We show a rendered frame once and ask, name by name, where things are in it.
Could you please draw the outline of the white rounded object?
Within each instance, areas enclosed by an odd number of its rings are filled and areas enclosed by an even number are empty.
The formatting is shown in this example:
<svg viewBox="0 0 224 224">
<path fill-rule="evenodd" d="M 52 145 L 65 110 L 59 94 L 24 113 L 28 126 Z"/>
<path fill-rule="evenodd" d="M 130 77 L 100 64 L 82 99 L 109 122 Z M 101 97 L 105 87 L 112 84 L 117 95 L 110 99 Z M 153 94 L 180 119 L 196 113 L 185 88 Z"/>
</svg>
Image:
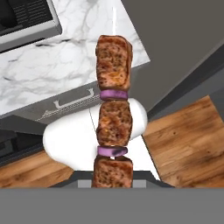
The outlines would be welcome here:
<svg viewBox="0 0 224 224">
<path fill-rule="evenodd" d="M 129 98 L 129 105 L 133 126 L 126 157 L 132 160 L 135 172 L 151 172 L 156 180 L 160 180 L 142 137 L 148 122 L 147 113 L 143 105 L 133 98 Z M 47 125 L 43 134 L 47 155 L 75 171 L 92 171 L 98 145 L 95 130 L 99 111 L 100 105 L 96 105 Z"/>
</svg>

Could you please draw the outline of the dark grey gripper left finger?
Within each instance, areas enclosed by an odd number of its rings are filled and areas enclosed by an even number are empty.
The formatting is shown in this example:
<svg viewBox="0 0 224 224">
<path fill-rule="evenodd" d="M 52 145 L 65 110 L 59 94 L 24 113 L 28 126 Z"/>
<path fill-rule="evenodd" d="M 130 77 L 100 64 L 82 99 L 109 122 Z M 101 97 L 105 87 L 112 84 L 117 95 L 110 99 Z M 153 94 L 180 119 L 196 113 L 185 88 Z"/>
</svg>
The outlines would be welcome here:
<svg viewBox="0 0 224 224">
<path fill-rule="evenodd" d="M 69 179 L 54 185 L 54 187 L 90 188 L 92 185 L 92 179 L 93 173 L 91 171 L 74 171 Z"/>
</svg>

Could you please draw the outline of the grey drawer front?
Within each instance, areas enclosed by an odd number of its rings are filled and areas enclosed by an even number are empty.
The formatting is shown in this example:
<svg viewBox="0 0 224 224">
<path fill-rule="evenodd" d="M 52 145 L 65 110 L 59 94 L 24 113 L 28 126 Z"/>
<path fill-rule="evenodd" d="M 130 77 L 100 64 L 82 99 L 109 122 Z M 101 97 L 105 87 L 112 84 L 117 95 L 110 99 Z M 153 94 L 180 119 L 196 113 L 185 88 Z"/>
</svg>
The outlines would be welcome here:
<svg viewBox="0 0 224 224">
<path fill-rule="evenodd" d="M 92 98 L 78 102 L 72 106 L 68 106 L 63 109 L 55 108 L 53 102 L 59 100 L 59 104 L 63 105 L 68 102 L 78 100 L 84 96 L 89 95 L 88 89 L 90 88 L 94 89 L 94 96 Z M 78 112 L 83 109 L 88 109 L 97 105 L 101 102 L 99 94 L 100 89 L 98 88 L 97 82 L 94 81 L 86 85 L 66 91 L 64 93 L 54 95 L 42 101 L 35 102 L 23 108 L 13 110 L 4 115 L 0 115 L 0 118 L 5 118 L 8 116 L 20 116 L 41 123 L 50 123 L 62 116 L 69 115 L 73 112 Z"/>
</svg>

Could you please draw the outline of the kebab skewer with meat and onion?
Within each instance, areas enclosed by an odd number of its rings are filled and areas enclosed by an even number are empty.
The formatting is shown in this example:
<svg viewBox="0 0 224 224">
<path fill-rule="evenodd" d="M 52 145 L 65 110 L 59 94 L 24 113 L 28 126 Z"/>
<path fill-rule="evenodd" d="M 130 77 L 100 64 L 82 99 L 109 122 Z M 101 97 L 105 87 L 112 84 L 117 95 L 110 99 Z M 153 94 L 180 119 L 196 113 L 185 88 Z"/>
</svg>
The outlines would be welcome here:
<svg viewBox="0 0 224 224">
<path fill-rule="evenodd" d="M 128 102 L 132 44 L 115 33 L 101 35 L 95 48 L 96 77 L 102 105 L 96 137 L 93 187 L 130 188 L 133 162 L 125 157 L 133 126 Z"/>
</svg>

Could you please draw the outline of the silver microwave oven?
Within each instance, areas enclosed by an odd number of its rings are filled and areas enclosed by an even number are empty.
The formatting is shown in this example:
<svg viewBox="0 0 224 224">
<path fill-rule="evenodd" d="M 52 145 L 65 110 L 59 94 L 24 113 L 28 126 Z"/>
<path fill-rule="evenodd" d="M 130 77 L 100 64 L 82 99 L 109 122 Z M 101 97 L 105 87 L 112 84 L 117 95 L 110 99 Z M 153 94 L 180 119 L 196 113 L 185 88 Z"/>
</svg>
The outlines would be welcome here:
<svg viewBox="0 0 224 224">
<path fill-rule="evenodd" d="M 61 33 L 52 0 L 0 0 L 0 53 Z"/>
</svg>

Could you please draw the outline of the grey cabinet side panel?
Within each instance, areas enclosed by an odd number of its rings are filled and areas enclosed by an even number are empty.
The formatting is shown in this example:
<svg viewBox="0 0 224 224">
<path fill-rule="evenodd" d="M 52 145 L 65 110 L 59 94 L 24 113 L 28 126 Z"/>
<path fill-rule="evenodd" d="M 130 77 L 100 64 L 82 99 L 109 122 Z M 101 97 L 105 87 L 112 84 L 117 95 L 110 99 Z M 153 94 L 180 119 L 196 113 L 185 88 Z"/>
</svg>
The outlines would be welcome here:
<svg viewBox="0 0 224 224">
<path fill-rule="evenodd" d="M 224 43 L 224 0 L 122 0 L 150 63 L 130 95 L 146 110 L 163 100 Z"/>
</svg>

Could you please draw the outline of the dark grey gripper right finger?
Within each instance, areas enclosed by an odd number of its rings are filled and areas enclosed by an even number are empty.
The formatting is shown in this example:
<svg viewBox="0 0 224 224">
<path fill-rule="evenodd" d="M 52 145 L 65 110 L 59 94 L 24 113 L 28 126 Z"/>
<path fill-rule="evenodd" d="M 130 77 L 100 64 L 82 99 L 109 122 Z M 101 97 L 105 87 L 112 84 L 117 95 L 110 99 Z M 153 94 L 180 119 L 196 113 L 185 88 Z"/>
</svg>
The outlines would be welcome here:
<svg viewBox="0 0 224 224">
<path fill-rule="evenodd" d="M 133 172 L 133 188 L 156 188 L 156 187 L 168 187 L 172 188 L 172 185 L 166 184 L 161 180 L 156 180 L 150 171 L 134 171 Z"/>
</svg>

